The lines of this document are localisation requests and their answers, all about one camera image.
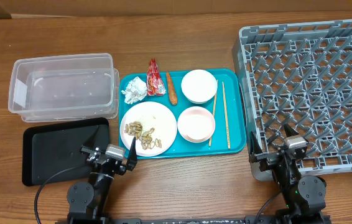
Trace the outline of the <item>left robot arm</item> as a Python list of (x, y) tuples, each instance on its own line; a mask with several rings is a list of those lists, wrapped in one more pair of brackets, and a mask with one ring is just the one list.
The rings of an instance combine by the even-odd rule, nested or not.
[(80, 151), (87, 155), (86, 164), (91, 166), (91, 172), (86, 182), (73, 184), (67, 192), (70, 206), (67, 223), (111, 223), (104, 215), (104, 208), (114, 176), (132, 171), (137, 164), (136, 138), (132, 139), (124, 164), (124, 148), (112, 144), (104, 149), (95, 146), (98, 133), (96, 130), (81, 145)]

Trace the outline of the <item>orange carrot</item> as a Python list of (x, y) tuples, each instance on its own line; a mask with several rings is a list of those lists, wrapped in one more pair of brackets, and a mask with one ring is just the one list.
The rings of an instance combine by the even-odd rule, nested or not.
[(167, 86), (168, 86), (168, 93), (169, 93), (169, 100), (172, 105), (177, 105), (178, 103), (178, 98), (177, 94), (174, 88), (174, 83), (172, 81), (172, 78), (170, 76), (169, 72), (166, 72), (166, 78), (167, 78)]

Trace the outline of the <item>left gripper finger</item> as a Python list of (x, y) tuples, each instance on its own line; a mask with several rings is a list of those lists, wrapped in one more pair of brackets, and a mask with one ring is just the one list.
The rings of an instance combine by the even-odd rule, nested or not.
[(93, 149), (100, 127), (98, 126), (93, 134), (82, 144), (83, 148)]
[(136, 137), (133, 137), (131, 147), (129, 149), (129, 155), (127, 158), (126, 169), (133, 171), (137, 165), (137, 153), (136, 153)]

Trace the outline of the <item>white bowl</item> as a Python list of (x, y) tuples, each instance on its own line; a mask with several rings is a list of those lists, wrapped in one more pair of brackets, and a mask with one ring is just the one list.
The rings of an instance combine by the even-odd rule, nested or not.
[(192, 103), (204, 104), (217, 92), (216, 78), (206, 70), (189, 71), (181, 82), (182, 93)]

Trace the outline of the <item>clear plastic bin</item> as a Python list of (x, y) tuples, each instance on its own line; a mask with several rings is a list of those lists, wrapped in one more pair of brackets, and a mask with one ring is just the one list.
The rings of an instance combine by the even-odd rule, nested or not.
[(108, 53), (20, 59), (12, 69), (7, 106), (27, 123), (114, 119), (119, 72)]

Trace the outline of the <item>grey dishwasher rack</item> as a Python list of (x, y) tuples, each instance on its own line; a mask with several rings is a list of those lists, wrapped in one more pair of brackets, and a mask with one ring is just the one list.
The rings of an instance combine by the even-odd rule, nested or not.
[(352, 19), (247, 26), (232, 49), (247, 135), (275, 152), (288, 124), (303, 174), (352, 172)]

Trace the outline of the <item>black tray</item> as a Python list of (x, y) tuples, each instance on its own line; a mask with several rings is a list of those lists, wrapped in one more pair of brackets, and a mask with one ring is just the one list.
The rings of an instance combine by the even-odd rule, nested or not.
[(94, 147), (103, 150), (109, 144), (109, 122), (93, 118), (28, 128), (23, 133), (22, 183), (25, 186), (43, 184), (49, 177), (67, 168), (83, 165), (53, 178), (62, 182), (87, 178), (91, 167), (85, 164), (87, 155), (81, 147), (96, 134)]

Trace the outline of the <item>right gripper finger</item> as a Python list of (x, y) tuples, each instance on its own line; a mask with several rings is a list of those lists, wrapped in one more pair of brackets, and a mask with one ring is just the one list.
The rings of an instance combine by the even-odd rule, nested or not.
[(287, 137), (298, 136), (299, 133), (294, 130), (289, 124), (284, 124), (284, 131)]
[(250, 132), (249, 137), (251, 141), (249, 145), (249, 161), (257, 162), (257, 157), (262, 154), (262, 149), (259, 145), (256, 135), (252, 131)]

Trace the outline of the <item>crumpled white tissue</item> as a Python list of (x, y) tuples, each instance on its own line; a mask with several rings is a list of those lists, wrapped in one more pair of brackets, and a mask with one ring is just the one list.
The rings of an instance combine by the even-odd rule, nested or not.
[(133, 78), (121, 93), (124, 95), (124, 102), (126, 104), (137, 103), (147, 96), (147, 84), (139, 77)]

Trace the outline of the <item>red snack wrapper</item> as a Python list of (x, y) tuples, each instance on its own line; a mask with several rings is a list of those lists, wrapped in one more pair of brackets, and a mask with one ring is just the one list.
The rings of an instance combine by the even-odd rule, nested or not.
[(149, 68), (146, 74), (146, 84), (148, 96), (164, 96), (166, 94), (165, 85), (154, 58), (149, 62)]

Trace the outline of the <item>peanut shells pile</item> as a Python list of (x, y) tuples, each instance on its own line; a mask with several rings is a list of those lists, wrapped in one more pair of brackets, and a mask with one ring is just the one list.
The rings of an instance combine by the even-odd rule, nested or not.
[(154, 131), (155, 128), (143, 129), (142, 123), (138, 121), (126, 123), (124, 126), (124, 132), (126, 134), (134, 136), (137, 140), (140, 140), (143, 150), (162, 147), (161, 140), (152, 137)]

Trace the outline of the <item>pink plate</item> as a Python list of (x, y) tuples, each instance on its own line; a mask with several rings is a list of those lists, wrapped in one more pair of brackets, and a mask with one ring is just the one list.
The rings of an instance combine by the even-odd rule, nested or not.
[(136, 152), (138, 156), (155, 157), (168, 150), (174, 143), (177, 135), (177, 122), (173, 112), (163, 104), (146, 101), (132, 106), (124, 114), (120, 125), (119, 135), (121, 145), (129, 149), (134, 136), (125, 132), (126, 125), (133, 122), (140, 122), (141, 133), (154, 129), (149, 135), (152, 137), (150, 146), (143, 149), (141, 140), (136, 140)]

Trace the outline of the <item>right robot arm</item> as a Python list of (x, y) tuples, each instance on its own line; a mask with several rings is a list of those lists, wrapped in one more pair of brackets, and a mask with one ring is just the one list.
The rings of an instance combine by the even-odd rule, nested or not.
[[(284, 125), (286, 138), (284, 145), (276, 152), (265, 154), (254, 133), (249, 134), (249, 161), (258, 163), (261, 172), (271, 171), (279, 191), (258, 211), (254, 223), (330, 223), (323, 216), (326, 207), (327, 183), (319, 176), (303, 176), (297, 161), (306, 157), (308, 141), (288, 124)], [(274, 215), (263, 216), (264, 209), (278, 196), (282, 195), (286, 208), (277, 210)]]

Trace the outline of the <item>pink bowl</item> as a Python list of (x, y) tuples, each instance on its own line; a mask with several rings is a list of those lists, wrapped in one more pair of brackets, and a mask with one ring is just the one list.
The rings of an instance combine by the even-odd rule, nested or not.
[(185, 109), (177, 120), (179, 134), (189, 142), (200, 143), (209, 140), (215, 128), (216, 122), (212, 113), (200, 106)]

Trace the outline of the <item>teal serving tray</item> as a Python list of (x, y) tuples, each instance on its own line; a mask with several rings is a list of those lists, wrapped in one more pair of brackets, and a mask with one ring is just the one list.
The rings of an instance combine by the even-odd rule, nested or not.
[[(163, 159), (163, 158), (175, 158), (175, 157), (191, 157), (191, 156), (209, 156), (216, 154), (231, 154), (240, 152), (246, 145), (246, 130), (243, 116), (243, 109), (241, 104), (241, 97), (239, 94), (239, 85), (237, 76), (233, 71), (227, 68), (215, 68), (208, 69), (217, 80), (218, 80), (218, 92), (216, 97), (216, 109), (215, 109), (215, 131), (212, 135), (211, 146), (208, 145), (208, 141), (192, 143), (184, 139), (177, 131), (176, 137), (171, 146), (166, 149), (165, 138), (154, 137), (155, 132), (160, 131), (159, 127), (155, 125), (155, 132), (152, 135), (153, 138), (161, 139), (162, 148), (155, 147), (154, 149), (166, 149), (163, 153), (156, 156), (139, 156), (139, 159)], [(202, 106), (207, 109), (210, 113), (213, 110), (213, 99), (203, 105), (197, 105), (190, 102), (182, 93), (181, 83), (182, 78), (188, 73), (185, 71), (171, 71), (170, 76), (172, 78), (175, 92), (178, 98), (178, 104), (172, 105), (169, 101), (168, 94), (164, 96), (147, 96), (142, 101), (134, 103), (133, 105), (126, 104), (124, 102), (125, 95), (121, 93), (121, 90), (125, 90), (127, 84), (136, 77), (139, 77), (142, 81), (146, 80), (145, 73), (135, 73), (125, 76), (119, 84), (119, 145), (129, 149), (130, 143), (133, 136), (129, 136), (124, 132), (125, 122), (130, 123), (132, 121), (139, 121), (140, 118), (127, 120), (125, 115), (133, 106), (140, 102), (153, 101), (166, 106), (175, 116), (175, 120), (185, 109), (191, 106)], [(223, 86), (225, 85), (225, 97), (226, 107), (228, 113), (228, 127), (229, 127), (229, 139), (230, 148), (228, 148), (226, 140), (226, 125), (225, 125), (225, 111), (223, 103)], [(151, 152), (154, 149), (142, 150), (141, 144), (136, 141), (136, 151)]]

